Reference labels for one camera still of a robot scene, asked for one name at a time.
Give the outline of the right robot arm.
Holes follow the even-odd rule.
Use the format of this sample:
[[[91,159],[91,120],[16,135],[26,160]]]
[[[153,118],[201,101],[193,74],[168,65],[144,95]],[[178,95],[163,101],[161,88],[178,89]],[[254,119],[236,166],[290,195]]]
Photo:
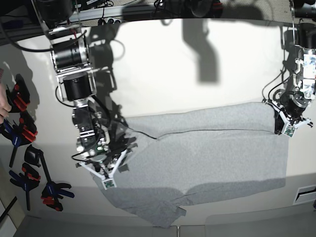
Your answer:
[[[48,38],[50,58],[58,82],[56,93],[73,108],[72,121],[79,130],[77,153],[79,166],[103,181],[113,180],[127,153],[123,139],[115,139],[114,123],[97,97],[96,72],[90,53],[87,30],[79,20],[76,0],[34,0],[32,5],[44,35]]]

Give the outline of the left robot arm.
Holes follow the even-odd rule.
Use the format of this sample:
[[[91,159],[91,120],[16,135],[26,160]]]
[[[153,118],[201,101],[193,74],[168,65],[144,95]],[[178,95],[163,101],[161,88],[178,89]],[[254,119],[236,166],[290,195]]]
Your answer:
[[[316,100],[316,24],[304,22],[316,20],[314,0],[291,0],[293,44],[298,49],[294,69],[289,77],[273,87],[266,100],[275,112],[275,134],[292,137],[304,125],[313,127],[303,112]]]

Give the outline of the person hand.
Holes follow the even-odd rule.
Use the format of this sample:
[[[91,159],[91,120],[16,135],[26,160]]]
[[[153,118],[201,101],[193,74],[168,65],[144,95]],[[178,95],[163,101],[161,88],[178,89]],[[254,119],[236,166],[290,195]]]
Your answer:
[[[9,112],[11,111],[12,107],[8,103],[6,90],[3,84],[0,84],[0,123],[4,122],[4,119],[8,117]]]

